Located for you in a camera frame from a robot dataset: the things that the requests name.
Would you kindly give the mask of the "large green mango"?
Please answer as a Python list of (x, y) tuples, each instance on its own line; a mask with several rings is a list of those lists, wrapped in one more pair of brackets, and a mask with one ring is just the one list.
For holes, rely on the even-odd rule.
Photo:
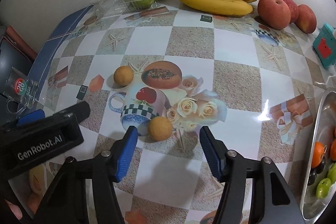
[(331, 188), (331, 180), (329, 178), (322, 179), (316, 187), (315, 191), (316, 198), (319, 200), (326, 198), (329, 194), (330, 188)]

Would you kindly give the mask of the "brown longan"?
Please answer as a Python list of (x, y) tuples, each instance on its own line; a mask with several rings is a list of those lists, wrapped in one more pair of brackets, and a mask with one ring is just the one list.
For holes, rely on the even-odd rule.
[(150, 121), (147, 130), (153, 140), (164, 141), (171, 137), (173, 125), (166, 117), (155, 117)]
[(120, 66), (113, 75), (114, 82), (120, 86), (127, 86), (133, 80), (134, 73), (129, 66)]

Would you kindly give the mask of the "orange with stem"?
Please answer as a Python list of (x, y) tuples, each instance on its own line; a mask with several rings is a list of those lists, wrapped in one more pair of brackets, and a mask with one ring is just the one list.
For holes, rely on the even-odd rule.
[(311, 168), (316, 168), (321, 162), (324, 154), (327, 150), (327, 145), (323, 145), (321, 142), (317, 141), (314, 145), (313, 157), (311, 160)]

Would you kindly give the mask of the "glass mug with logo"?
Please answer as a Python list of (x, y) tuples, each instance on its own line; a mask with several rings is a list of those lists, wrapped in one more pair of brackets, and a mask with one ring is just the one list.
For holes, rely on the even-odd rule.
[[(7, 97), (6, 111), (12, 115), (19, 115), (26, 109), (32, 109), (37, 101), (38, 90), (38, 82), (29, 79), (15, 67), (12, 67), (3, 91), (3, 95)], [(10, 104), (13, 102), (21, 108), (16, 111), (11, 110)]]

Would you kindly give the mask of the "red peach back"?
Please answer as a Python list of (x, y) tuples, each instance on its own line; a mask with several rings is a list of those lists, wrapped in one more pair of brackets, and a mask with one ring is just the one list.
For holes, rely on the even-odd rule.
[(313, 10), (301, 4), (298, 6), (298, 18), (294, 24), (304, 33), (312, 34), (317, 27), (317, 19)]

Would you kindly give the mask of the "yellow banana front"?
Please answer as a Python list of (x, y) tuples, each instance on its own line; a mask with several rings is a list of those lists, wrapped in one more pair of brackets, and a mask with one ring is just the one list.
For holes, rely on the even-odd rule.
[(190, 8), (210, 14), (245, 16), (253, 11), (253, 7), (241, 0), (180, 0)]

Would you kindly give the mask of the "patterned plastic tablecloth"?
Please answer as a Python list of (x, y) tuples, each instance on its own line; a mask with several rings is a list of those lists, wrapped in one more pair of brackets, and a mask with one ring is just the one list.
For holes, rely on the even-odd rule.
[[(10, 181), (29, 217), (66, 157), (96, 156), (129, 125), (140, 127), (140, 137), (126, 177), (114, 186), (123, 213), (148, 223), (203, 223), (216, 210), (224, 185), (206, 162), (202, 126), (244, 157), (269, 156), (301, 201), (313, 129), (303, 120), (335, 87), (313, 49), (318, 32), (294, 24), (274, 30), (254, 15), (164, 9), (143, 18), (80, 10), (42, 47), (29, 73), (40, 85), (35, 108), (50, 116), (84, 100), (91, 114), (80, 124), (81, 145)], [(120, 66), (133, 70), (127, 86), (114, 82)], [(149, 135), (155, 117), (171, 121), (169, 139)]]

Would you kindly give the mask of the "steel bowl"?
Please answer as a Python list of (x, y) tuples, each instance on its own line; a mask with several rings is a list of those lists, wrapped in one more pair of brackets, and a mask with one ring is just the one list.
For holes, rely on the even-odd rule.
[(321, 97), (305, 159), (299, 208), (305, 223), (317, 223), (335, 201), (335, 88)]

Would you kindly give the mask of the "teal plastic box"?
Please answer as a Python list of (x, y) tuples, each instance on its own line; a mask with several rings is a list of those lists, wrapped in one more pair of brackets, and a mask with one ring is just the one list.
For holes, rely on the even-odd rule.
[(328, 23), (325, 23), (313, 42), (313, 49), (319, 57), (324, 68), (329, 68), (332, 65), (335, 65), (335, 28), (333, 28)]

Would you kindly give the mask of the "red peach middle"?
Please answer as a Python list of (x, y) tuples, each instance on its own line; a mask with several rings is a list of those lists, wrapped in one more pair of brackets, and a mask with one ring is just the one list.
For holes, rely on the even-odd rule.
[(290, 23), (294, 23), (299, 16), (298, 6), (293, 0), (283, 0), (283, 1), (288, 5), (290, 9), (290, 14), (291, 14)]

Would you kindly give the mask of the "red peach front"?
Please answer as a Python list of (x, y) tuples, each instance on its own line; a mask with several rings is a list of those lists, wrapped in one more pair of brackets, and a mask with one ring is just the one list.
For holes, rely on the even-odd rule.
[(283, 0), (260, 0), (257, 5), (260, 18), (275, 29), (283, 29), (290, 24), (291, 12)]

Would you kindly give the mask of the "orange tangerine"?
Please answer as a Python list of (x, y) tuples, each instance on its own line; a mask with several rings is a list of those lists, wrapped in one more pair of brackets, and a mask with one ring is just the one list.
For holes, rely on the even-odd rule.
[(334, 139), (331, 147), (330, 147), (330, 159), (332, 161), (336, 161), (336, 139)]

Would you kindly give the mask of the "red peach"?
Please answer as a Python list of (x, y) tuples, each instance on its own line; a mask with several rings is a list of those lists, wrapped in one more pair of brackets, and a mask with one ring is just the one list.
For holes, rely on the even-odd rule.
[(290, 9), (290, 14), (291, 14), (290, 23), (294, 23), (299, 16), (298, 6), (293, 0), (283, 0), (283, 1), (288, 5)]
[(313, 10), (301, 4), (298, 6), (298, 18), (294, 24), (304, 33), (312, 34), (317, 27), (317, 19)]
[(260, 0), (257, 5), (260, 18), (275, 29), (283, 29), (290, 24), (291, 12), (283, 0)]

